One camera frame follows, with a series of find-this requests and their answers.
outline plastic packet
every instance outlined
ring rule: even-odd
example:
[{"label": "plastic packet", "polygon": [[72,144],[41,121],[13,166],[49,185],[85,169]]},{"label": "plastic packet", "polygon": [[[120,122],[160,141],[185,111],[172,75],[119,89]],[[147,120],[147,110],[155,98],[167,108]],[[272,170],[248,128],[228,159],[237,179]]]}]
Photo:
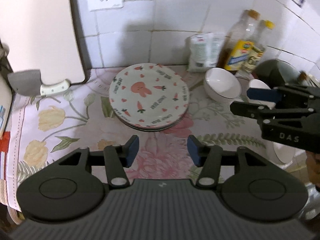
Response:
[{"label": "plastic packet", "polygon": [[191,36],[189,72],[205,72],[216,67],[225,33],[200,33]]}]

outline white plate with carrot pattern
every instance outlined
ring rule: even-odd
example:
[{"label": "white plate with carrot pattern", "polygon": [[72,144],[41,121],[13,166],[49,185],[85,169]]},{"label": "white plate with carrot pattern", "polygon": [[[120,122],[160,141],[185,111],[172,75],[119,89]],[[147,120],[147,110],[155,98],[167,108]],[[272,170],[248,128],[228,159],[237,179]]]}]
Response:
[{"label": "white plate with carrot pattern", "polygon": [[113,79],[109,100],[116,115],[136,128],[155,130],[177,122],[189,105],[182,78],[160,64],[136,64]]}]

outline tiled wall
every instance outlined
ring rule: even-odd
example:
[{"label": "tiled wall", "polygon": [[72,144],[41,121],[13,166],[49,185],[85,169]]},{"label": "tiled wall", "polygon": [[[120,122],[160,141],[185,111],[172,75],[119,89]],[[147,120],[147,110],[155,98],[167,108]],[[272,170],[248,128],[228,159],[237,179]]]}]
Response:
[{"label": "tiled wall", "polygon": [[264,60],[278,57],[320,79],[320,0],[306,0],[302,8],[291,0],[125,0],[121,9],[95,12],[87,0],[73,2],[89,67],[187,64],[189,36],[228,31],[253,8],[276,24]]}]

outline pink bunny print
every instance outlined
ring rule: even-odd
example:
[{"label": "pink bunny print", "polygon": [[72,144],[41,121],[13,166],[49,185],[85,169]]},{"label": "pink bunny print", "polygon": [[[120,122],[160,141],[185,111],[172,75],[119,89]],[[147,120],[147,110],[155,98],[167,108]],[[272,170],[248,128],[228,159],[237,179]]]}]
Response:
[{"label": "pink bunny print", "polygon": [[136,82],[131,86],[131,91],[133,93],[138,93],[140,96],[145,98],[148,95],[152,95],[151,90],[146,88],[146,84],[144,82]]}]

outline tablecloth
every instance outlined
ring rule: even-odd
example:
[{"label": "tablecloth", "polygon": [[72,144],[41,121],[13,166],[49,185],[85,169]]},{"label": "tablecloth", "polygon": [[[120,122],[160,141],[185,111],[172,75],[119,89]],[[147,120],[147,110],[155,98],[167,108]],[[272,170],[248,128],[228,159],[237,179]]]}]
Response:
[{"label": "tablecloth", "polygon": [[[132,135],[139,136],[140,149],[133,165],[125,169],[130,181],[195,180],[201,169],[193,165],[188,155],[186,142],[191,134],[224,150],[244,145],[265,156],[265,141],[260,137],[256,120],[235,116],[228,104],[208,98],[202,73],[188,73],[184,66],[172,68],[190,89],[190,106],[176,126],[161,132],[137,131],[115,117],[108,89],[122,68],[93,69],[86,84],[71,86],[63,95],[31,98],[17,95],[12,109],[9,151],[2,167],[6,170],[5,204],[20,210],[16,199],[19,184],[78,147],[102,150],[107,145],[124,144]],[[233,172],[233,167],[224,167],[220,181]],[[106,182],[103,167],[94,167],[92,173]]]}]

